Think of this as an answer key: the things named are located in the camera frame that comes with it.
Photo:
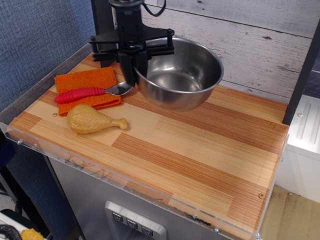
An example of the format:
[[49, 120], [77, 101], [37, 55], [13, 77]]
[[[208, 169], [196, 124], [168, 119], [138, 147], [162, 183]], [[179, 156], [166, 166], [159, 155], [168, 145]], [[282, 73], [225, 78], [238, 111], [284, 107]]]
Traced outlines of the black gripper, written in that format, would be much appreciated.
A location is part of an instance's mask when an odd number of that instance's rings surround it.
[[[135, 86], [137, 74], [132, 57], [135, 58], [137, 71], [146, 77], [148, 59], [174, 53], [175, 31], [152, 28], [142, 22], [141, 7], [153, 17], [158, 17], [165, 10], [165, 3], [157, 13], [153, 13], [144, 2], [110, 2], [110, 5], [115, 10], [117, 27], [113, 31], [90, 37], [93, 58], [96, 62], [119, 62], [126, 83]], [[98, 47], [100, 44], [116, 44], [116, 49], [102, 50]]]

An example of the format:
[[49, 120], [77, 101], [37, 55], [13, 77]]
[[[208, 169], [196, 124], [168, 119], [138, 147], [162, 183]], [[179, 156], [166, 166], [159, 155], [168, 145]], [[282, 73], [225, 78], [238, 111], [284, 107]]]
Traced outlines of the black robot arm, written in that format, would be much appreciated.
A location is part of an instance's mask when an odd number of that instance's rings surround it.
[[152, 28], [142, 22], [141, 7], [158, 17], [165, 10], [165, 3], [158, 13], [152, 13], [143, 0], [110, 0], [109, 5], [115, 10], [117, 27], [90, 37], [93, 59], [119, 63], [125, 81], [134, 87], [139, 83], [138, 74], [147, 75], [148, 60], [174, 53], [175, 31]]

